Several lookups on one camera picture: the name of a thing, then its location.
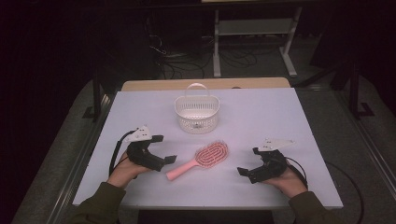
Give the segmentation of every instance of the cable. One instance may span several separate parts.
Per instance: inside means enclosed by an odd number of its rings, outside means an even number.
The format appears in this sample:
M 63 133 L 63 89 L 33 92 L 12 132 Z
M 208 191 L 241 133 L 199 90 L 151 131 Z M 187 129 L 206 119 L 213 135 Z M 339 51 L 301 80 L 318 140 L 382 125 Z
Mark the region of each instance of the cable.
M 285 157 L 285 158 L 288 159 L 288 160 L 294 161 L 298 166 L 300 166 L 301 170 L 304 173 L 304 179 L 305 179 L 306 182 L 308 182 L 307 179 L 306 179 L 306 173 L 305 173 L 305 170 L 304 170 L 303 166 L 300 163 L 298 163 L 297 161 L 295 161 L 294 159 L 292 159 L 292 158 L 289 158 L 289 157 Z
M 276 49 L 278 49 L 278 45 L 276 45 L 276 46 L 272 47 L 271 49 L 269 49 L 268 51 L 256 52 L 256 50 L 262 45 L 262 42 L 263 41 L 260 41 L 258 44 L 254 45 L 255 46 L 254 49 L 250 49 L 248 51 L 243 51 L 243 50 L 239 49 L 239 50 L 234 50 L 234 53 L 232 53 L 231 50 L 228 50 L 229 54 L 231 56 L 228 56 L 224 52 L 219 53 L 219 56 L 225 63 L 227 63 L 230 66 L 233 66 L 236 68 L 248 68 L 251 65 L 254 65 L 258 62 L 256 55 L 269 54 L 269 53 L 274 52 Z M 248 45 L 240 43 L 238 45 L 238 47 L 244 48 L 244 47 L 248 47 Z
M 113 157 L 111 158 L 111 162 L 110 162 L 110 166 L 108 167 L 108 175 L 111 175 L 114 171 L 114 169 L 116 168 L 114 166 L 114 163 L 116 163 L 116 158 L 119 155 L 119 151 L 120 151 L 120 147 L 122 144 L 122 140 L 128 136 L 129 134 L 134 133 L 134 131 L 130 131 L 128 133 L 126 133 L 116 144 L 116 148 L 114 148 L 114 152 L 113 152 Z
M 149 35 L 149 37 L 156 37 L 157 40 L 159 41 L 158 47 L 154 47 L 152 44 L 148 45 L 150 48 L 157 50 L 159 53 L 161 53 L 162 55 L 166 55 L 167 52 L 165 49 L 162 49 L 163 47 L 163 41 L 161 40 L 161 38 L 157 35 Z
M 344 170 L 342 170 L 341 168 L 339 168 L 338 166 L 334 165 L 333 163 L 329 162 L 329 161 L 325 161 L 326 164 L 329 164 L 330 166 L 334 167 L 335 169 L 337 169 L 339 172 L 341 172 L 344 176 L 346 176 L 346 178 L 349 179 L 349 181 L 352 183 L 353 187 L 355 188 L 355 190 L 357 191 L 358 195 L 359 195 L 359 199 L 361 201 L 361 213 L 359 214 L 359 219 L 356 222 L 357 224 L 360 224 L 363 220 L 364 217 L 364 200 L 363 200 L 363 196 L 361 194 L 361 190 L 358 187 L 358 184 L 356 184 L 356 182 L 352 179 L 352 177 L 350 177 Z
M 170 79 L 175 78 L 175 74 L 180 74 L 179 78 L 182 78 L 181 71 L 197 71 L 200 70 L 202 73 L 202 78 L 205 78 L 205 70 L 204 68 L 207 67 L 209 62 L 211 61 L 211 57 L 209 56 L 207 60 L 200 65 L 201 62 L 197 62 L 198 60 L 201 60 L 202 57 L 199 57 L 199 55 L 196 55 L 195 53 L 183 53 L 183 54 L 177 54 L 177 55 L 165 55 L 162 56 L 159 64 L 163 66 L 163 76 L 164 79 L 167 79 L 166 77 L 166 72 L 164 69 L 164 66 L 168 66 L 169 68 L 172 69 L 172 76 Z
M 125 161 L 126 159 L 129 159 L 129 157 L 125 157 L 124 159 L 122 159 L 121 161 L 119 161 L 119 163 L 117 163 L 117 165 L 114 167 L 113 171 L 117 168 L 117 166 L 119 166 L 123 161 Z

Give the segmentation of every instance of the hand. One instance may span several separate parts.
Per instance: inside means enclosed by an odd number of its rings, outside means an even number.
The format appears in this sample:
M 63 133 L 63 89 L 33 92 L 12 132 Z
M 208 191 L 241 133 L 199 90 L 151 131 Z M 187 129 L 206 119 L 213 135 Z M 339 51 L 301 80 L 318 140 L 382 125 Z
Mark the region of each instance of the hand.
M 262 183 L 275 186 L 289 198 L 308 191 L 297 174 L 289 167 L 281 176 L 262 181 Z
M 128 159 L 126 152 L 124 152 L 113 173 L 108 178 L 107 183 L 125 189 L 131 180 L 147 171 L 150 171 L 150 169 L 134 164 Z

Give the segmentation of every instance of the table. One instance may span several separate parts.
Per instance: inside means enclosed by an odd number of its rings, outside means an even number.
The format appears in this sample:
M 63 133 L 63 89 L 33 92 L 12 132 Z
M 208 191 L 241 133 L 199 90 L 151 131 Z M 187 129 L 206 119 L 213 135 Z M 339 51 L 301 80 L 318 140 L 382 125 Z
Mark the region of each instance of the table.
M 282 78 L 269 80 L 287 84 Z M 125 83 L 125 91 L 118 92 L 115 97 L 73 204 L 80 204 L 91 197 L 100 182 L 106 180 L 117 141 L 125 133 L 146 124 L 152 134 L 164 135 L 163 142 L 150 145 L 150 152 L 161 158 L 177 155 L 177 160 L 174 164 L 165 165 L 161 172 L 140 175 L 138 181 L 126 189 L 122 206 L 198 210 L 289 207 L 288 199 L 277 189 L 264 184 L 252 185 L 236 170 L 238 166 L 253 169 L 262 165 L 260 157 L 254 155 L 252 149 L 261 146 L 266 137 L 294 140 L 294 145 L 280 151 L 304 167 L 310 189 L 325 207 L 343 206 L 293 88 L 288 85 L 258 88 L 257 83 L 265 83 L 265 78 L 232 78 L 230 82 L 227 78 L 200 79 L 202 83 L 212 83 L 210 92 L 219 97 L 219 124 L 211 133 L 189 134 L 178 126 L 174 101 L 184 94 L 183 89 L 187 87 L 184 84 L 194 81 L 198 80 L 177 80 L 180 85 L 175 87 L 176 90 L 165 91 L 158 91 L 158 85 L 165 89 L 168 84 L 177 86 L 173 80 L 136 81 L 157 85 L 147 91 L 127 91 L 134 82 Z M 224 89 L 227 85 L 234 87 L 239 81 L 244 85 L 252 83 L 253 88 Z M 220 83 L 228 84 L 215 89 L 215 84 Z M 194 167 L 174 181 L 166 178 L 167 171 L 192 159 L 198 148 L 216 140 L 223 140 L 229 146 L 230 155 L 226 161 L 210 169 Z M 127 144 L 121 146 L 120 154 L 126 147 Z
M 203 0 L 203 3 L 211 2 L 234 2 L 234 0 Z M 283 47 L 280 47 L 280 55 L 288 69 L 291 77 L 297 77 L 296 69 L 289 56 L 291 42 L 298 25 L 302 7 L 297 7 L 294 14 L 288 18 L 272 18 L 260 20 L 220 20 L 219 11 L 215 14 L 215 32 L 214 32 L 214 53 L 213 53 L 213 74 L 214 77 L 221 77 L 219 61 L 219 37 L 221 35 L 269 35 L 269 34 L 287 34 L 287 40 Z

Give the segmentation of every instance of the metal stand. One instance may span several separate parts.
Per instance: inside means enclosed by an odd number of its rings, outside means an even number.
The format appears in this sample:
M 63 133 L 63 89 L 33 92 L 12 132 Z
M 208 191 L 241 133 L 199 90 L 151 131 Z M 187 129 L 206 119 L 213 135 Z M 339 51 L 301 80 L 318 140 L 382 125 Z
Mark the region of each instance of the metal stand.
M 93 86 L 93 107 L 89 106 L 85 110 L 84 115 L 82 116 L 84 119 L 93 119 L 92 122 L 96 122 L 101 114 L 101 88 L 99 83 L 99 77 L 97 73 L 93 76 L 92 79 Z
M 353 63 L 352 65 L 353 72 L 350 75 L 349 110 L 355 119 L 361 119 L 362 116 L 373 116 L 373 111 L 366 103 L 361 103 L 363 111 L 359 111 L 358 109 L 360 69 L 357 63 Z
M 324 69 L 323 71 L 320 71 L 320 72 L 314 74 L 312 77 L 308 78 L 307 80 L 304 80 L 300 83 L 294 84 L 292 87 L 294 87 L 294 88 L 307 87 L 307 86 L 315 83 L 316 81 L 320 80 L 321 78 L 326 77 L 330 73 L 337 72 L 331 85 L 336 91 L 341 90 L 345 87 L 347 80 L 349 79 L 349 75 L 347 74 L 347 72 L 340 75 L 341 74 L 340 70 L 342 70 L 349 63 L 349 60 L 350 60 L 350 58 L 348 56 L 346 56 L 343 60 L 340 60 L 339 62 Z
M 220 21 L 219 11 L 215 15 L 215 48 L 213 54 L 214 77 L 221 77 L 219 63 L 219 36 L 220 35 L 269 35 L 287 34 L 287 40 L 283 47 L 279 48 L 283 62 L 291 77 L 296 77 L 297 72 L 289 56 L 291 42 L 298 25 L 302 8 L 297 7 L 292 19 L 270 20 L 242 20 Z

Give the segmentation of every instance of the white table surface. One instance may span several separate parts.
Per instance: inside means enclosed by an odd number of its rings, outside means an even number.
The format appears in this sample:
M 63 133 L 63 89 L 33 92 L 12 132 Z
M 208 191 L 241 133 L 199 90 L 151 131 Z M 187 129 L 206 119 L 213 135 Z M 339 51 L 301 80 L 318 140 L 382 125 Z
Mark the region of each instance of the white table surface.
M 189 91 L 204 94 L 204 91 Z M 305 169 L 309 189 L 327 208 L 343 206 L 318 145 L 293 88 L 212 90 L 220 100 L 219 124 L 211 133 L 183 132 L 177 123 L 175 100 L 184 91 L 120 91 L 92 154 L 73 204 L 91 197 L 102 181 L 117 141 L 127 132 L 147 125 L 150 132 L 161 134 L 160 143 L 149 151 L 161 158 L 177 155 L 173 164 L 161 172 L 140 175 L 127 187 L 123 206 L 140 209 L 278 209 L 288 207 L 288 199 L 272 186 L 251 184 L 238 174 L 236 167 L 249 170 L 262 166 L 252 149 L 265 138 L 294 140 L 281 148 L 286 156 Z M 169 181 L 165 173 L 191 160 L 197 149 L 223 140 L 230 154 L 212 168 L 193 167 Z M 119 157 L 129 144 L 123 143 Z

